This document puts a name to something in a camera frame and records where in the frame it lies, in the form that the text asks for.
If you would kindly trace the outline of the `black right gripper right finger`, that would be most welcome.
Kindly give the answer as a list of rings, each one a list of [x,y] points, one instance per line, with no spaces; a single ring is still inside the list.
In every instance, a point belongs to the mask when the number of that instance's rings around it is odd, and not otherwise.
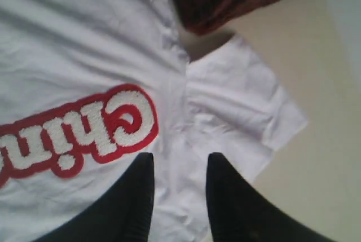
[[[260,195],[221,153],[211,153],[206,203],[214,241],[321,241]]]

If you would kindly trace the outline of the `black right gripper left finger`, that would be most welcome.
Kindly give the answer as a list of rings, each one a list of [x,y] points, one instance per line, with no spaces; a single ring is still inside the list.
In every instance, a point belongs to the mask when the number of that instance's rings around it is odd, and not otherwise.
[[[96,202],[39,241],[148,241],[154,195],[153,154],[140,153]]]

